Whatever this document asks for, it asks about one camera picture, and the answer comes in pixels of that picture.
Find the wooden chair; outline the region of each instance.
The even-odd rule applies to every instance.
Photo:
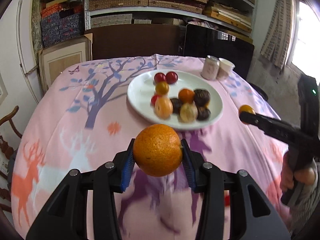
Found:
[[[15,108],[13,109],[13,111],[10,114],[8,114],[5,117],[3,117],[2,119],[0,119],[0,126],[2,124],[4,124],[5,122],[9,121],[14,133],[19,138],[21,138],[22,134],[18,132],[18,130],[16,129],[16,127],[13,124],[13,121],[12,121],[12,118],[15,116],[15,114],[18,112],[18,110],[19,110],[19,107],[15,106]],[[4,155],[5,155],[5,157],[7,159],[10,159],[10,157],[12,156],[12,154],[14,152],[13,148],[8,145],[8,143],[3,139],[1,134],[0,134],[0,149],[4,153]],[[2,173],[1,171],[0,171],[0,175],[4,179],[8,179],[8,177],[4,173]],[[3,199],[7,199],[8,201],[11,201],[10,192],[7,189],[0,188],[0,197],[3,198]],[[7,211],[7,212],[11,212],[11,208],[6,206],[6,205],[3,205],[3,204],[0,204],[0,210],[1,209],[4,210],[4,211]]]

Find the hand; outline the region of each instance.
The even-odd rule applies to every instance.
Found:
[[[287,192],[288,189],[293,189],[293,172],[288,164],[288,152],[283,156],[280,189],[282,192]],[[315,172],[312,168],[295,171],[294,177],[298,182],[305,185],[313,185],[316,179]]]

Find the white wall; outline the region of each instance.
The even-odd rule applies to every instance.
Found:
[[[257,14],[253,27],[252,39],[255,50],[258,51],[258,53],[260,52],[267,35],[275,4],[276,0],[258,0],[258,3],[256,4]]]
[[[8,96],[0,105],[0,117],[10,113],[18,105],[19,111],[13,118],[20,133],[25,130],[36,108],[20,70],[20,60],[16,41],[16,15],[19,0],[12,0],[0,19],[0,74],[7,89]],[[20,139],[14,134],[9,123],[0,127],[0,133],[9,145],[16,149]]]
[[[269,96],[268,103],[279,116],[292,124],[300,124],[297,84],[301,71],[285,67],[279,70],[260,57],[260,50],[268,32],[276,0],[258,0],[256,22],[252,32],[255,51],[247,81],[262,88]]]

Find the pink tablecloth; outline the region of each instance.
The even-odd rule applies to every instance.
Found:
[[[26,236],[69,170],[95,170],[125,150],[130,139],[150,125],[126,100],[128,84],[135,76],[168,68],[199,76],[203,61],[153,55],[96,60],[65,70],[36,108],[20,143],[12,183],[17,231]],[[277,114],[236,73],[224,82],[209,83],[222,98],[222,118],[204,129],[180,132],[181,138],[222,170],[247,170],[287,222],[288,210],[279,201],[282,156],[287,145],[242,124],[238,108],[248,104],[257,113]],[[182,168],[162,178],[147,176],[137,167],[135,171],[126,192],[115,197],[123,239],[193,240],[202,200],[191,193]],[[93,239],[92,194],[88,203],[88,238]]]

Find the small fruit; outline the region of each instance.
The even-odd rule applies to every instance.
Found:
[[[189,103],[191,104],[193,102],[195,93],[190,89],[182,89],[179,92],[178,98],[185,104]]]
[[[169,92],[169,85],[167,82],[162,81],[156,85],[156,93],[158,95],[164,96]]]
[[[197,116],[198,110],[194,104],[186,103],[180,109],[180,117],[183,122],[193,122],[195,119],[197,119]]]
[[[178,74],[170,71],[165,75],[168,84],[174,84],[178,80]]]
[[[161,97],[161,96],[160,96],[160,95],[154,95],[154,96],[151,98],[151,104],[152,104],[153,106],[156,105],[156,101],[157,101],[157,99],[158,99],[159,97]]]
[[[172,173],[182,160],[178,134],[164,124],[145,128],[134,140],[133,158],[140,169],[150,176],[162,177]]]
[[[194,93],[194,101],[196,106],[205,106],[210,101],[210,93],[207,90],[196,89]]]
[[[256,114],[256,112],[254,111],[254,109],[251,107],[251,106],[248,106],[248,105],[243,105],[239,108],[239,115],[242,113],[242,112],[248,112],[250,114]]]
[[[155,104],[156,115],[161,119],[168,119],[173,112],[173,106],[169,98],[159,97]]]
[[[166,81],[165,74],[163,74],[161,72],[155,74],[154,81],[155,81],[155,84],[158,84],[159,82]]]
[[[208,108],[206,107],[198,107],[198,117],[197,120],[199,121],[205,121],[209,118],[211,112]]]
[[[180,108],[183,105],[182,101],[178,98],[171,98],[170,100],[173,105],[173,112],[175,114],[180,114]]]

